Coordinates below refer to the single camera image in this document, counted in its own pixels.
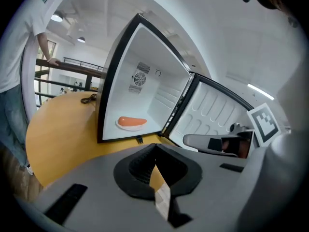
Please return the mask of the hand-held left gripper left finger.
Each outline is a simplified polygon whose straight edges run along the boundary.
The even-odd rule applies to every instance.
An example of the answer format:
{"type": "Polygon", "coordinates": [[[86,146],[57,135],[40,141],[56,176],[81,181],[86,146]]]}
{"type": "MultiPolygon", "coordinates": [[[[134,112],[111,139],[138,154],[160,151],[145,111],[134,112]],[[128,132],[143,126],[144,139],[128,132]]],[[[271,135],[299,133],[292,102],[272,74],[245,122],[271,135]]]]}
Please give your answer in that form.
{"type": "Polygon", "coordinates": [[[155,207],[154,189],[131,175],[129,163],[152,145],[144,145],[99,156],[74,168],[36,199],[17,203],[39,231],[44,232],[171,232],[173,227],[155,207]],[[114,178],[137,190],[146,188],[150,198],[137,199],[123,192],[114,178]]]}

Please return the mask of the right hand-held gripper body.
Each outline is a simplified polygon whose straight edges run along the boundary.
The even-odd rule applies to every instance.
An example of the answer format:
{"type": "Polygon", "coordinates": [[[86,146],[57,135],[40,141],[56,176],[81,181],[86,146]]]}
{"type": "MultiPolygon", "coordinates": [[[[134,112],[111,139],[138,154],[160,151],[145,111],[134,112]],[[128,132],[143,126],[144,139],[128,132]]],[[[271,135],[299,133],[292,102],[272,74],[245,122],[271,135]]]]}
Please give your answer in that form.
{"type": "Polygon", "coordinates": [[[239,109],[231,123],[229,152],[240,158],[248,158],[254,150],[268,146],[281,129],[266,103],[252,110],[239,109]]]}

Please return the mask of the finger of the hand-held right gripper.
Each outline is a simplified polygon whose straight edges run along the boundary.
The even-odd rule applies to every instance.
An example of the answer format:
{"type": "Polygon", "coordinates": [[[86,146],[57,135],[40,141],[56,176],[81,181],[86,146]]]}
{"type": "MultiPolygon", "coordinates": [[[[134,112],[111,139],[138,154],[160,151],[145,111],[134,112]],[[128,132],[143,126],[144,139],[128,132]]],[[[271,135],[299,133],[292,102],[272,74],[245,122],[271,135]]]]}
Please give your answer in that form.
{"type": "Polygon", "coordinates": [[[221,155],[229,157],[238,157],[239,153],[239,142],[241,137],[238,135],[198,135],[198,134],[187,134],[183,137],[183,144],[195,148],[198,152],[221,155]],[[229,146],[238,145],[232,148],[230,151],[224,151],[223,144],[228,141],[229,146]]]}

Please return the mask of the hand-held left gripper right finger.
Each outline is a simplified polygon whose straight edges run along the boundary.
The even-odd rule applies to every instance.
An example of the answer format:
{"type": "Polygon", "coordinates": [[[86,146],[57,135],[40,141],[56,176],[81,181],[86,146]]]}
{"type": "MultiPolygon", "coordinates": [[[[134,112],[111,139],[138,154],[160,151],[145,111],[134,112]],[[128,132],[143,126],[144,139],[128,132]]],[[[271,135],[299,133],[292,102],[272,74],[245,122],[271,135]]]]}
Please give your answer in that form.
{"type": "Polygon", "coordinates": [[[239,215],[250,189],[242,184],[252,158],[200,153],[156,145],[156,164],[170,188],[171,222],[157,232],[219,232],[239,215]]]}

